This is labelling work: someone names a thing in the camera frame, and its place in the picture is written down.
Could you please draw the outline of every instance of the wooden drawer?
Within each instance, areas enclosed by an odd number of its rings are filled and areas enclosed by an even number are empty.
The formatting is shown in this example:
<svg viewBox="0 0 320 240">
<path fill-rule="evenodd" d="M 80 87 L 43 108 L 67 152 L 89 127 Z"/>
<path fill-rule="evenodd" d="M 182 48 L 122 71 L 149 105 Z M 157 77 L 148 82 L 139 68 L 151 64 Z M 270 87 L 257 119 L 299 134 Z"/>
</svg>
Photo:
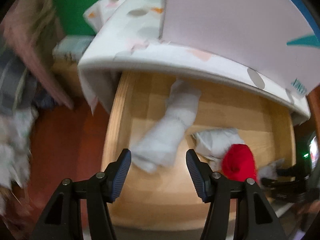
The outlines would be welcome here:
<svg viewBox="0 0 320 240">
<path fill-rule="evenodd" d="M 160 73 L 123 72 L 110 114 L 102 170 L 163 117 L 175 79 Z M 147 174 L 132 164 L 120 197 L 109 205 L 115 225 L 151 230 L 204 226 L 209 206 L 197 196 L 185 158 L 186 151 L 195 147 L 190 136 L 195 131 L 235 127 L 251 148 L 257 167 L 279 158 L 285 158 L 287 166 L 295 163 L 294 133 L 286 107 L 222 84 L 188 81 L 202 95 L 196 120 L 179 145 L 174 167 L 159 167 L 155 174 Z"/>
</svg>

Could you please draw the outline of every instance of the red sock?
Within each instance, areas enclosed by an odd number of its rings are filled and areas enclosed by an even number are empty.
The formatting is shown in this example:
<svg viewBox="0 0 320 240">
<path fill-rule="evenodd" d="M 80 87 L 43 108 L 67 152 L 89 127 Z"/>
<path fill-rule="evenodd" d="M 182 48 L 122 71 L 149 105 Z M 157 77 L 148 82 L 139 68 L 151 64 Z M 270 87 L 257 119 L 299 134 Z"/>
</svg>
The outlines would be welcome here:
<svg viewBox="0 0 320 240">
<path fill-rule="evenodd" d="M 222 171 L 231 180 L 257 181 L 257 170 L 250 148 L 245 144 L 233 144 L 222 160 Z"/>
</svg>

